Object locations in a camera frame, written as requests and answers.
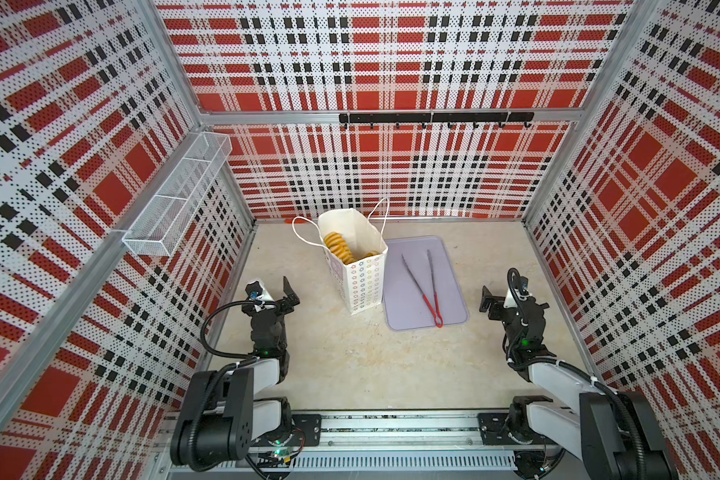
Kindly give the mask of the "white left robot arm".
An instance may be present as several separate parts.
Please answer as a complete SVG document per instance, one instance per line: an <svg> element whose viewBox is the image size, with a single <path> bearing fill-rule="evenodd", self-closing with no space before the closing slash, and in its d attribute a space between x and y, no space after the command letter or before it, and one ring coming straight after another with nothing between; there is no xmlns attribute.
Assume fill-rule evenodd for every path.
<svg viewBox="0 0 720 480"><path fill-rule="evenodd" d="M173 465L200 473L244 460L257 475L266 477L250 448L261 437L282 444L294 427L285 397L259 399L257 395L287 376L285 316L299 304L287 278L283 279L283 297L277 300L257 280L246 285L244 299L223 304L206 317L200 327L201 346L229 363L191 377L170 441ZM211 320L234 307L250 319L253 348L247 354L221 351L206 338Z"/></svg>

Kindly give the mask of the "white printed paper bag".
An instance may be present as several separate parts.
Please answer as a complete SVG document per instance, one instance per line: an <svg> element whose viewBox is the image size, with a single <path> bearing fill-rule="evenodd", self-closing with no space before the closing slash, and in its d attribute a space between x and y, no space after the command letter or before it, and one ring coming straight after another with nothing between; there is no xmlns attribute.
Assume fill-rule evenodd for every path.
<svg viewBox="0 0 720 480"><path fill-rule="evenodd" d="M297 238L324 253L329 272L352 315L376 307L382 302L388 253L384 230L389 212L389 200L383 198L368 214L354 208L334 209L321 214L315 220L297 216L291 221L293 231L297 230L296 224L299 222L307 223L317 230L317 241L310 241L302 235ZM331 232L340 233L348 242L355 257L354 263L344 265L325 246L323 239ZM358 261L371 251L379 252L379 255Z"/></svg>

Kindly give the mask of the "long ridged bread loaf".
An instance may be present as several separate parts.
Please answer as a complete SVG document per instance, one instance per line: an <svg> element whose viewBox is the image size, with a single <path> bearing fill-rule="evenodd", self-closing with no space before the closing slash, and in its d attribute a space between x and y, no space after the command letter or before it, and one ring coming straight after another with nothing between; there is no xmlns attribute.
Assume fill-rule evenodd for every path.
<svg viewBox="0 0 720 480"><path fill-rule="evenodd" d="M323 241L328 250L344 265L349 265L355 262L355 257L348 242L340 233L331 232L324 237Z"/></svg>

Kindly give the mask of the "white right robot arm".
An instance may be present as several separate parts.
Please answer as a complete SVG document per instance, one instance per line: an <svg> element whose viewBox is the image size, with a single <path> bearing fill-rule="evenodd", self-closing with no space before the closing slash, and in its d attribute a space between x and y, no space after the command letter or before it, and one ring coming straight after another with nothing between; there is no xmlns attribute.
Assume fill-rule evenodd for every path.
<svg viewBox="0 0 720 480"><path fill-rule="evenodd" d="M676 479L679 472L644 395L618 391L566 362L543 342L546 305L516 268L507 293L482 291L480 311L501 323L507 366L543 389L513 398L504 423L489 436L530 445L545 438L579 459L592 479Z"/></svg>

